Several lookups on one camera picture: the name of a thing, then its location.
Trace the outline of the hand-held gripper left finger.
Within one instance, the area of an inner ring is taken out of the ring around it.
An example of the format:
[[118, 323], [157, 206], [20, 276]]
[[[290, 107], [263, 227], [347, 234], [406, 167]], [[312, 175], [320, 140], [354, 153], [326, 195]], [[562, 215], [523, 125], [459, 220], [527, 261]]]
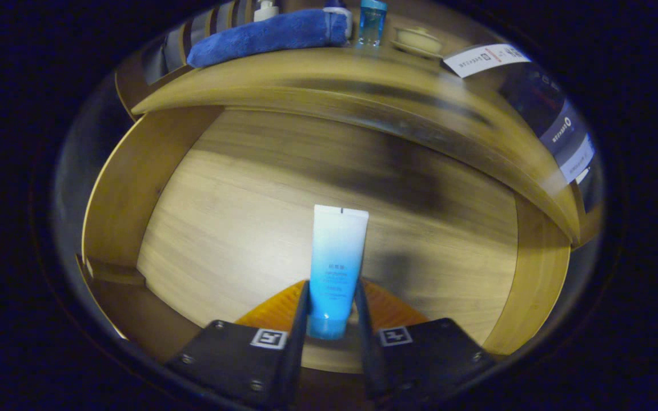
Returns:
[[230, 409], [291, 409], [295, 404], [310, 307], [309, 282], [289, 290], [289, 331], [214, 320], [196, 334], [166, 367], [221, 398]]

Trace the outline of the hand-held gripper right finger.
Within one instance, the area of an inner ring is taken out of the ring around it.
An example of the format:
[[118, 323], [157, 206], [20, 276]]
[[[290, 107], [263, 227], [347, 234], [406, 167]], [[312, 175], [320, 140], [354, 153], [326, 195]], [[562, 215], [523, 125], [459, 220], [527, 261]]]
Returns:
[[358, 281], [366, 392], [375, 403], [445, 403], [496, 361], [455, 321], [426, 320], [391, 292]]

